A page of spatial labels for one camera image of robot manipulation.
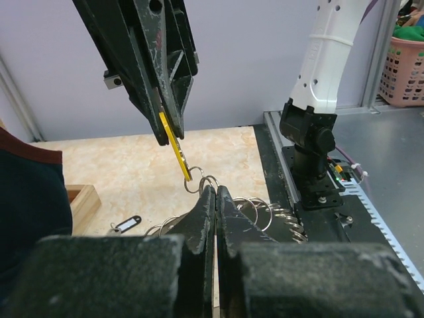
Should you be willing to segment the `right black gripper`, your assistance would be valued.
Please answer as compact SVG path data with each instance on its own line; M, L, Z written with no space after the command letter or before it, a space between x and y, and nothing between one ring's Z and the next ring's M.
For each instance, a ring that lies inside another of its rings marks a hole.
M185 136L184 111L198 58L183 1L74 1L105 65L108 89L125 87L158 144L168 144L160 102L174 134Z

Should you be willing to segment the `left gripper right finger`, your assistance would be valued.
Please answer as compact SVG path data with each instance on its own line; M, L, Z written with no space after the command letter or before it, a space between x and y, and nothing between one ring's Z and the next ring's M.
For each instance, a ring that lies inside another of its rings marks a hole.
M227 187L217 190L217 256L222 317L281 317L282 246L236 211Z

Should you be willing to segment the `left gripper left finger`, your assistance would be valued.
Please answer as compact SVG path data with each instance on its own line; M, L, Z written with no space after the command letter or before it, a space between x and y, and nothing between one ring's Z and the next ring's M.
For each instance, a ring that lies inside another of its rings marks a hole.
M211 317L216 192L206 186L197 203L160 237L166 250L158 261L159 317Z

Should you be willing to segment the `black key tag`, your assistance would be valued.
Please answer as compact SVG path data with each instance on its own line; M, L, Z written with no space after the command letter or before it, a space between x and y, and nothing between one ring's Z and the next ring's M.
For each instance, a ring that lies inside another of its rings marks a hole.
M134 215L130 218L128 218L127 220L121 222L118 224L118 226L121 228L122 233L125 233L129 230L131 230L132 228L134 228L135 226L139 225L142 221L142 217L139 215Z

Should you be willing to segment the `yellow key tag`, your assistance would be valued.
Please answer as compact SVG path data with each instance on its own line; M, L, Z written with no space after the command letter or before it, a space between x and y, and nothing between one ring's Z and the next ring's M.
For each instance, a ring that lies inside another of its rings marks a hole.
M168 122L167 116L164 111L159 112L159 117L162 122L162 125L164 127L164 130L166 132L166 135L168 136L169 143L174 151L174 154L176 155L178 164L182 170L182 173L184 175L184 180L189 182L192 181L191 172L189 170L187 160L185 158L184 152L181 149L180 143L175 136L174 132L172 131L172 128Z

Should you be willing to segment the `silver key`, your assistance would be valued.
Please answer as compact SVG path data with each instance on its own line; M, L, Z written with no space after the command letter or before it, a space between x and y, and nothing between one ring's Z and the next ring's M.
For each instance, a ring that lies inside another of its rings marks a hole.
M122 234L121 228L114 223L110 223L110 228L108 229L106 235L108 237L113 237L113 236L120 236L121 234Z

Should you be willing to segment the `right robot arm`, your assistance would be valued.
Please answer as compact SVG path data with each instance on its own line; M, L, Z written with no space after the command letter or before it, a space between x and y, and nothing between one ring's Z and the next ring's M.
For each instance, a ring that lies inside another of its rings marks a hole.
M183 1L75 1L106 71L109 89L122 86L146 117L158 143L171 145L184 178L180 148L184 110L198 56ZM285 103L280 133L293 144L291 176L304 208L341 205L342 187L329 176L336 147L337 95L358 28L370 1L320 1L297 81Z

